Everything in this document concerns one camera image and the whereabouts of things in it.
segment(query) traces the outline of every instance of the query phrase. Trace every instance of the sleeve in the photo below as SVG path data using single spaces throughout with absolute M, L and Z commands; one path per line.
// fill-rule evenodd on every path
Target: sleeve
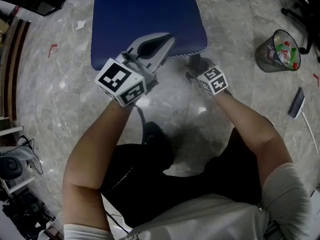
M 276 168 L 262 187 L 262 208 L 287 240 L 309 239 L 311 199 L 293 163 Z
M 75 224 L 64 225 L 64 240 L 114 240 L 113 235 L 105 230 Z

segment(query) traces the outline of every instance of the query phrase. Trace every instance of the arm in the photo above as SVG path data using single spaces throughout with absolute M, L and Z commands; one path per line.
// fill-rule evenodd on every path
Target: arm
M 75 145 L 63 177 L 64 224 L 110 231 L 99 188 L 132 108 L 111 101 Z
M 224 92 L 215 98 L 244 143 L 256 155 L 261 186 L 274 169 L 292 163 L 283 139 L 263 116 Z

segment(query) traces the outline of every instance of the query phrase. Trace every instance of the floor tile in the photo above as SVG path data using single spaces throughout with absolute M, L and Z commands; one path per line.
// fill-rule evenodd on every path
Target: floor tile
M 275 21 L 281 28 L 287 28 L 287 19 L 281 13 L 281 8 L 290 6 L 290 3 L 283 0 L 249 0 L 249 2 L 252 17 L 260 16 Z
M 176 177 L 190 177 L 198 174 L 199 172 L 196 172 L 196 171 L 187 171 L 187 170 L 179 170 L 179 169 L 175 171 Z
M 90 64 L 83 68 L 79 103 L 79 135 L 94 123 L 111 99 L 95 83 L 98 72 Z
M 288 111 L 297 91 L 294 72 L 265 73 L 255 65 L 251 108 L 273 124 L 287 126 Z
M 319 182 L 320 156 L 316 153 L 307 127 L 302 125 L 302 118 L 297 120 L 290 118 L 285 132 L 284 142 L 303 183 L 311 194 Z
M 283 29 L 283 27 L 281 27 L 276 21 L 272 19 L 266 19 L 259 15 L 256 15 L 252 18 L 252 24 L 254 34 L 261 36 L 261 43 L 257 43 L 255 48 L 267 41 L 276 30 Z
M 73 10 L 64 24 L 62 40 L 58 47 L 55 90 L 79 93 L 82 69 L 92 31 L 90 21 L 93 15 L 93 1 L 87 1 Z M 88 21 L 76 30 L 77 21 Z
M 53 92 L 53 131 L 57 135 L 79 138 L 79 94 Z
M 176 176 L 177 165 L 176 164 L 171 165 L 170 168 L 167 170 L 164 170 L 163 173 L 168 176 Z
M 62 196 L 58 195 L 40 177 L 28 184 L 29 190 L 45 203 L 45 208 L 53 216 L 57 216 L 62 210 Z
M 209 46 L 253 57 L 253 31 L 248 0 L 197 0 Z
M 302 86 L 305 95 L 303 111 L 309 121 L 312 130 L 315 133 L 320 133 L 320 90 L 310 86 Z
M 286 129 L 287 129 L 286 127 L 281 127 L 281 126 L 275 125 L 274 128 L 277 130 L 277 132 L 280 134 L 280 136 L 281 136 L 282 138 L 285 137 Z
M 225 149 L 233 126 L 214 98 L 193 84 L 176 164 L 182 171 L 202 172 Z
M 255 63 L 252 59 L 227 52 L 219 52 L 220 67 L 233 97 L 250 106 L 254 87 Z
M 186 78 L 186 64 L 185 58 L 168 59 L 157 71 L 159 84 L 139 102 L 162 108 L 188 109 L 191 83 Z
M 176 151 L 180 146 L 182 131 L 184 130 L 187 110 L 162 108 L 146 103 L 136 103 L 139 106 L 145 117 L 146 122 L 155 122 L 160 126 L 166 135 L 172 140 L 173 148 Z M 139 113 L 133 109 L 124 132 L 121 137 L 121 144 L 141 143 L 142 139 L 142 123 Z
M 296 73 L 307 85 L 314 88 L 318 87 L 318 81 L 314 77 L 314 74 L 320 77 L 320 67 L 314 47 L 312 47 L 309 54 L 301 55 L 301 65 Z

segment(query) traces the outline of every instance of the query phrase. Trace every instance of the fiducial marker cube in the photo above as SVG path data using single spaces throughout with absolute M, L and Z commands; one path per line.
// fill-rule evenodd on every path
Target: fiducial marker cube
M 197 79 L 201 87 L 213 95 L 228 87 L 226 76 L 218 65 L 211 67 L 208 71 L 199 75 Z
M 97 75 L 95 82 L 115 102 L 125 107 L 146 91 L 145 78 L 110 58 Z

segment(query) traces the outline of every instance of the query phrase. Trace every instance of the white shirt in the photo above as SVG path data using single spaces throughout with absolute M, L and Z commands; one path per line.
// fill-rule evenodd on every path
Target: white shirt
M 309 239 L 310 217 L 310 197 L 295 166 L 286 163 L 265 181 L 261 208 L 220 195 L 204 195 L 134 228 L 122 240 L 273 240 L 283 236 L 287 240 L 304 240 Z M 274 222 L 278 225 L 277 230 L 272 230 Z M 110 232 L 101 229 L 66 224 L 64 239 L 114 238 Z

